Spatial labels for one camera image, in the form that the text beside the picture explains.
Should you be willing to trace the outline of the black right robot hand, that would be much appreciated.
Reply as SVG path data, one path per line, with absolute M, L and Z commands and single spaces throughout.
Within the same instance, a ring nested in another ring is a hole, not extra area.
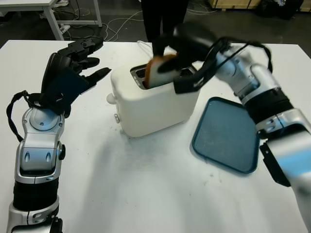
M 158 72 L 180 70 L 196 61 L 204 61 L 216 41 L 216 35 L 202 24 L 185 22 L 177 25 L 152 42 L 154 57 L 163 56 L 166 47 L 177 52 L 159 67 Z

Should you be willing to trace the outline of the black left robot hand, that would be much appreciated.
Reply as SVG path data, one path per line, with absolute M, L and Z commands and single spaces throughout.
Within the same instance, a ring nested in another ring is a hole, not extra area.
M 72 69 L 80 78 L 87 82 L 87 86 L 82 89 L 80 92 L 81 94 L 93 88 L 97 82 L 109 74 L 111 69 L 105 67 L 97 70 L 89 76 L 81 76 L 80 74 L 83 70 L 95 67 L 99 64 L 100 59 L 90 57 L 90 55 L 102 48 L 103 45 L 104 39 L 101 37 L 79 39 L 69 43 L 67 47 L 53 53 L 50 56 L 45 69 L 41 85 L 41 94 L 46 93 L 51 83 L 65 68 Z

